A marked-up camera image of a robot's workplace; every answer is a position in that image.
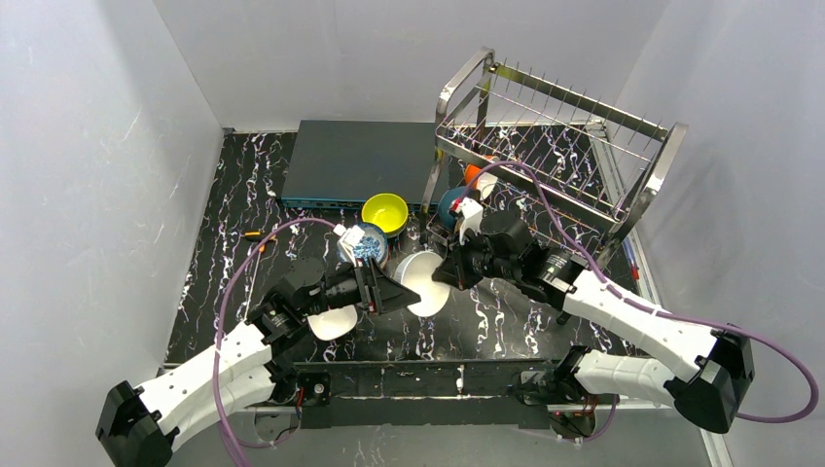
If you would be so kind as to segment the white round bowl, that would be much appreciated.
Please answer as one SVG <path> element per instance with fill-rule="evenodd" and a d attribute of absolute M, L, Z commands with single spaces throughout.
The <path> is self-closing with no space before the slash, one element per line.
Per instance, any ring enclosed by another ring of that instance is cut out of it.
<path fill-rule="evenodd" d="M 432 251 L 420 251 L 406 257 L 395 269 L 394 279 L 416 292 L 420 300 L 407 309 L 415 316 L 428 318 L 439 313 L 448 302 L 450 289 L 436 282 L 432 274 L 443 258 Z"/>

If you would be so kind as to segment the blue white patterned bowl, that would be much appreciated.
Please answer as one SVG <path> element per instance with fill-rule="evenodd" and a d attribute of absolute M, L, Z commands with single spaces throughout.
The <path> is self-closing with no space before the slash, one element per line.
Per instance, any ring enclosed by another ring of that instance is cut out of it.
<path fill-rule="evenodd" d="M 355 257 L 358 259 L 374 258 L 383 269 L 389 257 L 385 233 L 377 225 L 368 222 L 361 222 L 357 227 L 364 232 L 364 235 L 354 248 Z"/>

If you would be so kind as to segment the orange white bowl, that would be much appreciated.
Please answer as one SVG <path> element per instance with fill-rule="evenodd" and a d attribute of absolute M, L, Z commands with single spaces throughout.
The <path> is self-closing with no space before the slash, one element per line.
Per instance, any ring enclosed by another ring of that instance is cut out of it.
<path fill-rule="evenodd" d="M 498 178 L 490 172 L 480 174 L 481 170 L 479 166 L 468 164 L 463 172 L 463 180 L 471 194 L 477 192 L 479 199 L 485 200 L 495 189 Z"/>

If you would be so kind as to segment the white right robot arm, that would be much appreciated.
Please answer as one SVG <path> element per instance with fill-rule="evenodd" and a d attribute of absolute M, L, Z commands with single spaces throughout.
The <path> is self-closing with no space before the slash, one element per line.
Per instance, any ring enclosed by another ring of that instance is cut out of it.
<path fill-rule="evenodd" d="M 582 256 L 542 245 L 511 213 L 475 208 L 450 217 L 455 227 L 434 281 L 468 289 L 484 278 L 505 280 L 530 300 L 586 319 L 644 353 L 622 357 L 574 345 L 552 369 L 524 382 L 526 401 L 625 395 L 674 408 L 706 431 L 730 431 L 754 377 L 749 338 L 655 311 L 602 283 Z"/>

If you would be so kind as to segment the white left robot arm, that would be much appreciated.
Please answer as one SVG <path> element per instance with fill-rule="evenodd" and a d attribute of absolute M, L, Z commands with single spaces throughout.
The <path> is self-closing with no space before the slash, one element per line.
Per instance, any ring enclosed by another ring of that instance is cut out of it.
<path fill-rule="evenodd" d="M 419 300 L 374 260 L 327 272 L 322 261 L 300 258 L 217 343 L 166 374 L 110 389 L 95 436 L 117 466 L 164 466 L 222 416 L 296 392 L 299 372 L 286 353 L 308 334 L 339 337 L 335 314 L 349 332 L 360 311 L 383 314 Z"/>

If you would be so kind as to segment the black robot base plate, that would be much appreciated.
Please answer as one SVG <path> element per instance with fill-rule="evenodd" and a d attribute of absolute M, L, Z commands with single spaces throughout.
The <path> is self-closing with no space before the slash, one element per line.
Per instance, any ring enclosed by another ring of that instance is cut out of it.
<path fill-rule="evenodd" d="M 552 383 L 543 359 L 304 362 L 259 414 L 302 416 L 303 429 L 390 424 L 549 428 L 559 415 L 590 416 L 599 396 Z"/>

